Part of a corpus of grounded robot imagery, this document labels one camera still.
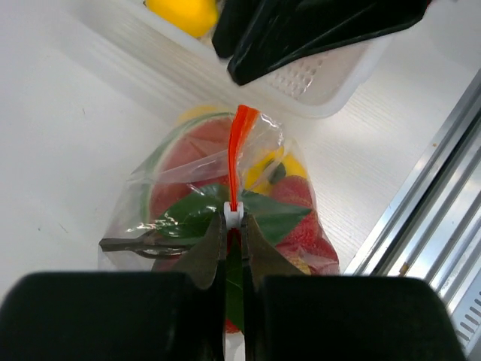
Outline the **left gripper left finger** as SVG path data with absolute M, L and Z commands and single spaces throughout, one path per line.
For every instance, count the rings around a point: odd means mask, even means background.
M 3 360 L 222 360 L 227 229 L 168 272 L 39 272 L 1 306 Z

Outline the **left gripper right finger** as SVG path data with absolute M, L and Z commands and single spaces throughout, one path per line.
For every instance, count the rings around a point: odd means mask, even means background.
M 446 308 L 426 282 L 307 276 L 241 224 L 248 360 L 463 360 Z

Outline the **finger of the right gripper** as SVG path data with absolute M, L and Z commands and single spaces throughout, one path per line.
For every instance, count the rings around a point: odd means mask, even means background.
M 298 1 L 226 1 L 212 37 L 220 59 L 299 59 Z
M 261 1 L 227 70 L 244 86 L 298 59 L 400 32 L 428 0 Z

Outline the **yellow bell pepper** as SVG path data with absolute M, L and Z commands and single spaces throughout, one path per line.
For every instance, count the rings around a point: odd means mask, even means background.
M 290 176 L 308 179 L 300 158 L 282 146 L 250 166 L 243 174 L 243 185 L 247 190 L 268 196 L 276 183 Z

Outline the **watermelon slice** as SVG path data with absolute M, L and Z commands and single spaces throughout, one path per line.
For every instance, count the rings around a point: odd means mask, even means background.
M 232 120 L 232 113 L 214 112 L 184 121 L 172 129 L 136 169 L 142 174 L 142 222 L 150 222 L 159 215 L 152 203 L 161 185 L 191 184 L 228 174 L 227 148 Z

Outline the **clear zip top bag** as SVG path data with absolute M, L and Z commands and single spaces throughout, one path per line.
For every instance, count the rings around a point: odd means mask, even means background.
M 279 147 L 284 146 L 287 152 L 292 151 L 295 156 L 300 158 L 300 161 L 306 168 L 295 141 L 283 131 L 279 123 L 276 123 L 270 117 L 256 109 L 241 105 L 235 112 L 230 112 L 218 111 L 215 108 L 206 107 L 187 114 L 181 123 L 193 117 L 214 112 L 229 112 L 233 114 L 227 148 L 228 174 L 225 176 L 228 179 L 228 201 L 224 204 L 224 208 L 225 206 L 232 206 L 244 212 L 244 205 L 240 201 L 241 192 L 246 190 L 243 185 L 244 172 L 265 155 L 274 152 Z M 138 197 L 141 194 L 142 174 L 137 173 L 136 169 L 131 173 L 121 193 L 114 210 L 113 219 L 117 215 L 121 203 L 132 202 L 134 197 Z M 316 207 L 316 196 L 309 176 L 306 180 L 310 183 L 313 201 Z M 113 219 L 105 235 L 110 230 Z

